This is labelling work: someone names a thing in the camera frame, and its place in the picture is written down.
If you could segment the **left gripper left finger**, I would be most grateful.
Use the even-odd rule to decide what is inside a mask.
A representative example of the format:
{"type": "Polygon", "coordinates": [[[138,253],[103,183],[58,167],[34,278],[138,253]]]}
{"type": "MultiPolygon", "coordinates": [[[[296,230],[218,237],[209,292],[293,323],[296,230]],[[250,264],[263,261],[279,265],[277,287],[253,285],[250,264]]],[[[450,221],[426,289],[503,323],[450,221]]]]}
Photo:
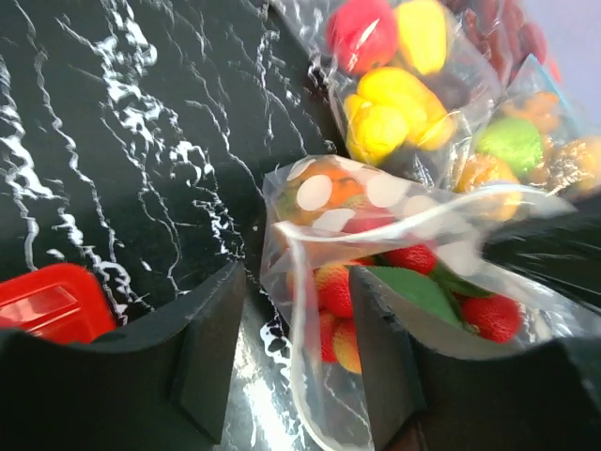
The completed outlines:
{"type": "Polygon", "coordinates": [[[246,295],[240,263],[89,344],[1,333],[5,450],[209,450],[246,295]]]}

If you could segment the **polka dot zip bag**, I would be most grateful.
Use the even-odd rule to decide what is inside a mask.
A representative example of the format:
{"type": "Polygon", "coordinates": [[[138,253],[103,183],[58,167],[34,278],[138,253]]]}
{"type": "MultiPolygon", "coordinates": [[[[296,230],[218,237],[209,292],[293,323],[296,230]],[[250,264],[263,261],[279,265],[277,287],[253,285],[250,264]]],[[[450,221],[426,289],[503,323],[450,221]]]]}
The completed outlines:
{"type": "Polygon", "coordinates": [[[379,265],[383,254],[413,245],[425,245],[451,273],[467,283],[515,300],[523,327],[517,350],[557,338],[596,338],[600,342],[598,310],[571,301],[550,288],[484,260],[485,239],[503,226],[531,218],[546,218],[578,206],[598,206],[598,194],[563,201],[542,216],[516,222],[485,225],[455,214],[468,202],[465,194],[426,187],[396,178],[374,167],[338,156],[302,159],[266,176],[263,186],[268,225],[261,281],[284,311],[290,326],[291,390],[298,414],[310,436],[325,450],[377,450],[368,417],[362,371],[353,374],[339,364],[323,363],[319,346],[298,350],[295,343],[310,333],[316,309],[297,311],[304,300],[292,296],[287,275],[295,263],[298,277],[335,259],[372,257],[379,265]],[[328,210],[312,225],[281,221],[275,197],[286,176],[299,163],[317,160],[346,169],[361,183],[365,199],[354,206],[328,210]]]}

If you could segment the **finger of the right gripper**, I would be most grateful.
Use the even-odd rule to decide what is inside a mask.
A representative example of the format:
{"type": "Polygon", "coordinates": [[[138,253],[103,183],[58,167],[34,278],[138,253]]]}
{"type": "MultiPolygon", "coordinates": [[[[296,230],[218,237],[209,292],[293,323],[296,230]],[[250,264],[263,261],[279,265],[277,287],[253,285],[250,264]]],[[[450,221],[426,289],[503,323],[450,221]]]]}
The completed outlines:
{"type": "Polygon", "coordinates": [[[586,307],[600,308],[600,208],[531,218],[492,232],[484,260],[586,307]]]}

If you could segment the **fake cherry bunch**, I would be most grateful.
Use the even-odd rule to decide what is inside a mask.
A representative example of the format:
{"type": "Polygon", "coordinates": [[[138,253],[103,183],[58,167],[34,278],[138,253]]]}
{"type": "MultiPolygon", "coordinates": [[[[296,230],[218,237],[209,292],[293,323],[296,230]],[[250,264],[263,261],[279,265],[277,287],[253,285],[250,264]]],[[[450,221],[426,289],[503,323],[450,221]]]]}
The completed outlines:
{"type": "Polygon", "coordinates": [[[298,350],[319,346],[321,362],[361,373],[354,318],[358,309],[350,292],[352,266],[364,267],[405,304],[459,332],[458,339],[452,339],[438,325],[427,326],[409,321],[407,315],[399,316],[412,327],[411,334],[421,349],[418,355],[429,371],[457,373],[466,365],[482,365],[517,349],[516,337],[523,321],[515,300],[459,279],[423,244],[396,249],[382,257],[379,265],[372,257],[338,258],[310,269],[304,277],[298,277],[295,263],[290,265],[287,283],[292,296],[304,300],[297,311],[305,307],[317,311],[309,320],[310,333],[295,343],[298,350]]]}

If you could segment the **fake orange pineapple with leaves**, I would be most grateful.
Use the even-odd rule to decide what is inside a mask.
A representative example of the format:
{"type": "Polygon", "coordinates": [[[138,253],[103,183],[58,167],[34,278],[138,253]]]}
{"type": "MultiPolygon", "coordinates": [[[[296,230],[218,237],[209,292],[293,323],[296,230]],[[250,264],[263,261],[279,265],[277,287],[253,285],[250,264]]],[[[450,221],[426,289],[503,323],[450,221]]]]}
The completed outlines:
{"type": "Polygon", "coordinates": [[[365,190],[344,168],[317,160],[299,163],[286,176],[274,201],[281,221],[311,226],[328,210],[348,208],[365,199],[365,190]]]}

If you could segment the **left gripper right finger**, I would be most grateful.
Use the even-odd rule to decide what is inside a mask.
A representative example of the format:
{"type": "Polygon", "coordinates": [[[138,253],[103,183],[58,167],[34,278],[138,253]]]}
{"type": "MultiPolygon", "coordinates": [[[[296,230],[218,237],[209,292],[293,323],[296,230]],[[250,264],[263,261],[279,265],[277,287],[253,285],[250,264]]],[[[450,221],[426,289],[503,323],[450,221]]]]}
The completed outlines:
{"type": "Polygon", "coordinates": [[[600,342],[515,350],[461,331],[362,267],[350,272],[377,450],[596,450],[600,342]]]}

